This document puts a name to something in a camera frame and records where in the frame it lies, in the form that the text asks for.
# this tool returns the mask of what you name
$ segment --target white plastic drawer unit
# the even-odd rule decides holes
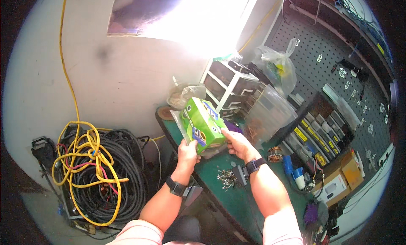
[[[207,95],[213,100],[216,111],[240,108],[244,96],[256,91],[259,79],[231,68],[227,60],[210,62],[200,80],[206,85]]]

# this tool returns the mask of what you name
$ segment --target cable tie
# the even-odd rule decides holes
[[[96,150],[94,150],[94,151],[92,152],[92,156],[93,156],[93,157],[95,156],[95,151],[96,151]]]

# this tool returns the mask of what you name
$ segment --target hand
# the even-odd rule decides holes
[[[189,145],[183,139],[178,148],[178,163],[176,170],[191,175],[195,169],[195,164],[200,161],[200,156],[196,153],[197,141],[190,142]]]
[[[227,147],[230,154],[235,154],[240,159],[243,159],[245,163],[262,157],[241,133],[229,131],[227,128],[221,128],[221,132],[229,142]]]

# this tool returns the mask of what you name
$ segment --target red wire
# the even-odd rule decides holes
[[[107,197],[107,200],[106,200],[107,202],[106,202],[106,206],[104,207],[104,210],[108,210],[108,207],[107,207],[107,206],[108,206],[108,200],[109,200],[109,199],[110,199],[110,196]]]
[[[66,146],[65,146],[64,144],[58,143],[58,144],[56,144],[56,145],[57,145],[57,146],[63,146],[64,149],[65,149],[65,154],[68,153],[68,150],[66,149]],[[93,162],[85,162],[85,163],[76,165],[76,166],[74,166],[74,167],[71,167],[71,166],[69,166],[69,164],[68,164],[68,157],[65,157],[65,162],[66,162],[66,166],[68,166],[68,168],[70,168],[70,169],[77,169],[77,168],[79,168],[79,167],[83,167],[84,165],[96,166],[96,163],[93,163]],[[103,168],[102,166],[100,166],[100,168],[101,168],[101,170],[102,170],[102,172],[103,172],[103,174],[104,174],[104,178],[105,178],[105,179],[108,179],[107,174],[106,174],[106,171],[104,170],[104,168]],[[108,183],[108,185],[110,186],[110,188],[114,191],[114,193],[115,193],[116,195],[119,194],[119,192],[113,187],[113,185],[112,185],[111,183]]]

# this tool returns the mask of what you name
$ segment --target pink shirt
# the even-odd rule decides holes
[[[128,222],[123,230],[109,245],[161,245],[164,233],[153,224],[143,220]],[[280,211],[268,216],[263,225],[263,243],[266,245],[302,245],[296,216],[292,211]],[[185,243],[168,242],[165,245],[184,245]]]

